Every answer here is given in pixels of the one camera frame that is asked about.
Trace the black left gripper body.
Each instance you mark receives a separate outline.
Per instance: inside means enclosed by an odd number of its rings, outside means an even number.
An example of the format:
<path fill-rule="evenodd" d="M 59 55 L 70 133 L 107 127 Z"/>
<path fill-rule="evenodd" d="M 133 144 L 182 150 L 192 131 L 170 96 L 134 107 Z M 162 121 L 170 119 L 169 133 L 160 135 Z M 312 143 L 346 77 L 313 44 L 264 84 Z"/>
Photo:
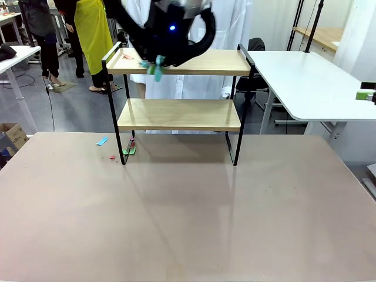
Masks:
<path fill-rule="evenodd" d="M 157 55 L 165 57 L 164 66 L 179 66 L 193 58 L 189 32 L 193 18 L 185 17 L 186 8 L 176 1 L 151 1 L 141 34 L 130 38 L 142 60 L 155 64 Z"/>

